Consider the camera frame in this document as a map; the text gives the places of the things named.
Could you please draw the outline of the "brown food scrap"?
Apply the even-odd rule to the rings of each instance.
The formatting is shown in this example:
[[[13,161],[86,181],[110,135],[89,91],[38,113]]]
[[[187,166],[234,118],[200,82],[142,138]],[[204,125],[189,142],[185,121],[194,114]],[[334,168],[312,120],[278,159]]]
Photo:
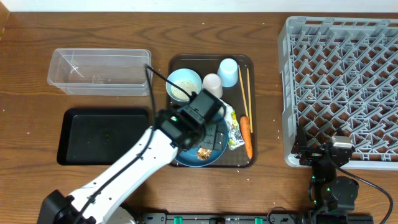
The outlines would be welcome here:
[[[199,148],[199,150],[197,151],[197,159],[201,161],[208,160],[212,152],[213,151],[211,149]]]

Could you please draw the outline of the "pile of white rice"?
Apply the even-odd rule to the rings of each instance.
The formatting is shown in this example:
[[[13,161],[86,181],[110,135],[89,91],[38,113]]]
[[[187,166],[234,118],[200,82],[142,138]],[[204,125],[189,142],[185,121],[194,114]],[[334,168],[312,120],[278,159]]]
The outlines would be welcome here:
[[[179,86],[181,89],[183,89],[190,96],[193,96],[193,93],[199,93],[199,89],[196,83],[191,80],[177,80],[175,84]],[[171,94],[176,100],[180,101],[190,100],[190,98],[184,92],[182,92],[181,90],[179,90],[174,86],[171,87]]]

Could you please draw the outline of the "pink cup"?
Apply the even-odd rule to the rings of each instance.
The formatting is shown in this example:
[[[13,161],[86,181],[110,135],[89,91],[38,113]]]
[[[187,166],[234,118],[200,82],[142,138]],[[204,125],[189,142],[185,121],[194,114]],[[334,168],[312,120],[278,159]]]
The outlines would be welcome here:
[[[209,73],[203,78],[202,88],[208,90],[217,98],[221,98],[223,95],[221,78],[215,73]]]

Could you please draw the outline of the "light blue bowl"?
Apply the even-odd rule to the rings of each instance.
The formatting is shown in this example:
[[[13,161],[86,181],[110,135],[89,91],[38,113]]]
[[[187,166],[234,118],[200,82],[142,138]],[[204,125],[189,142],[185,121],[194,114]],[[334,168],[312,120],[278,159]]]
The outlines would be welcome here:
[[[199,94],[199,92],[202,90],[202,80],[199,74],[187,68],[181,68],[172,72],[167,79],[168,81],[182,88],[190,96],[192,96],[193,92]],[[177,102],[186,103],[190,100],[184,92],[180,91],[178,88],[175,88],[168,82],[166,83],[166,90],[169,96]]]

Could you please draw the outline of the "light blue cup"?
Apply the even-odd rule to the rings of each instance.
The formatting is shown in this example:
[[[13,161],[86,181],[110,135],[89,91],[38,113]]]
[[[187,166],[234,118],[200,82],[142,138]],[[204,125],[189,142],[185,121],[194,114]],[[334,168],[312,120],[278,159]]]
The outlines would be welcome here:
[[[238,81],[238,64],[231,58],[221,61],[217,74],[221,78],[222,87],[232,87]]]

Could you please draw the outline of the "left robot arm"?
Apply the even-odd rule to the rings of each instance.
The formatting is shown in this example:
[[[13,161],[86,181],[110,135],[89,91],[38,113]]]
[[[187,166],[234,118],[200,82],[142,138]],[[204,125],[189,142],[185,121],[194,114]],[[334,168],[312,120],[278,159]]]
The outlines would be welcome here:
[[[54,190],[42,202],[38,223],[106,223],[128,196],[177,154],[198,144],[205,129],[224,120],[226,107],[190,103],[160,110],[154,125],[97,178],[63,196]]]

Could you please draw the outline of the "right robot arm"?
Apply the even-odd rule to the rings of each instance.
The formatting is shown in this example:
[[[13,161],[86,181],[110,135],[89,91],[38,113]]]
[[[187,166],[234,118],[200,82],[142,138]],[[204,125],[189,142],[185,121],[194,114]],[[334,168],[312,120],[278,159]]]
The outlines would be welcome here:
[[[341,129],[319,148],[310,147],[302,126],[297,128],[292,153],[301,166],[312,168],[308,190],[315,207],[299,215],[298,223],[348,223],[348,212],[354,210],[359,184],[338,176],[337,169],[349,162],[354,151],[351,139]]]

